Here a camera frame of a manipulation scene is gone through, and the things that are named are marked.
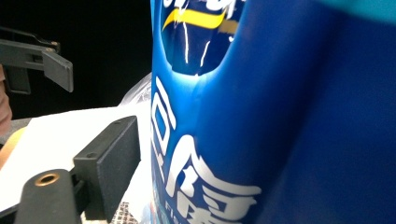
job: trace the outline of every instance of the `black bracket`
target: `black bracket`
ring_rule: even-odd
[[[0,223],[78,224],[110,222],[140,162],[135,116],[109,124],[74,158],[75,168],[32,177],[18,205],[0,213]]]
[[[8,90],[30,94],[27,69],[34,69],[44,71],[45,77],[73,91],[73,64],[59,55],[60,50],[58,42],[0,27],[0,64],[4,66]]]

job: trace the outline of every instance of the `black clamp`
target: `black clamp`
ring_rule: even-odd
[[[77,154],[72,171],[28,180],[20,203],[0,212],[0,223],[78,224],[82,212],[87,220],[110,222],[139,162],[137,118],[118,119]]]
[[[73,64],[59,55],[61,45],[38,35],[0,27],[0,64],[11,92],[30,94],[27,69],[44,71],[65,90],[73,91]]]

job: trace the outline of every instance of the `plastic bottle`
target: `plastic bottle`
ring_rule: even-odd
[[[364,4],[155,1],[152,223],[396,222],[396,26]]]

